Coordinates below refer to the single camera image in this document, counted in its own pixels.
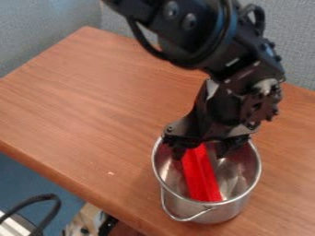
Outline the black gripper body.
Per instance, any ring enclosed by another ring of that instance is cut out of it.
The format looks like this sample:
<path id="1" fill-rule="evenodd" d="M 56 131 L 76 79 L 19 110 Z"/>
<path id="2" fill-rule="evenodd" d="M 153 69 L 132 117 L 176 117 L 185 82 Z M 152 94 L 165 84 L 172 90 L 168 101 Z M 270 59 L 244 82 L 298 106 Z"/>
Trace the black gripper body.
<path id="1" fill-rule="evenodd" d="M 239 143 L 248 139 L 250 131 L 243 125 L 227 125 L 215 118 L 219 110 L 212 103 L 218 90 L 218 84 L 205 79 L 192 110 L 165 126 L 163 143 L 172 148 L 196 148 L 210 141 Z"/>

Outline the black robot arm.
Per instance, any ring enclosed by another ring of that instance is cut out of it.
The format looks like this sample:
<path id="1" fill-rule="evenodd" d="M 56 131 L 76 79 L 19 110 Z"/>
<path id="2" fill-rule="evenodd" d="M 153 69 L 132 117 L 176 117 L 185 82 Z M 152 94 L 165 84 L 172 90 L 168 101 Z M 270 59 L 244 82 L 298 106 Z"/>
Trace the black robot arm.
<path id="1" fill-rule="evenodd" d="M 210 75 L 192 110 L 165 126 L 172 158 L 204 142 L 224 157 L 279 113 L 286 75 L 276 44 L 263 36 L 263 8 L 238 0 L 101 1 L 152 56 Z"/>

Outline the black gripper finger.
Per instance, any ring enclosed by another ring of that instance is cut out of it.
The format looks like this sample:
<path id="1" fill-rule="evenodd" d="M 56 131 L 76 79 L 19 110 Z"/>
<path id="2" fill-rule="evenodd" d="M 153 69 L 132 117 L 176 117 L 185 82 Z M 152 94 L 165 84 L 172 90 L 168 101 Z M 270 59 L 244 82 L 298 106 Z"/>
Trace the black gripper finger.
<path id="1" fill-rule="evenodd" d="M 172 146 L 171 147 L 171 157 L 173 160 L 181 160 L 185 152 L 189 150 L 188 147 L 177 147 Z"/>
<path id="2" fill-rule="evenodd" d="M 232 137 L 215 143 L 215 153 L 219 159 L 224 158 L 226 155 L 240 148 L 247 142 L 247 137 Z"/>

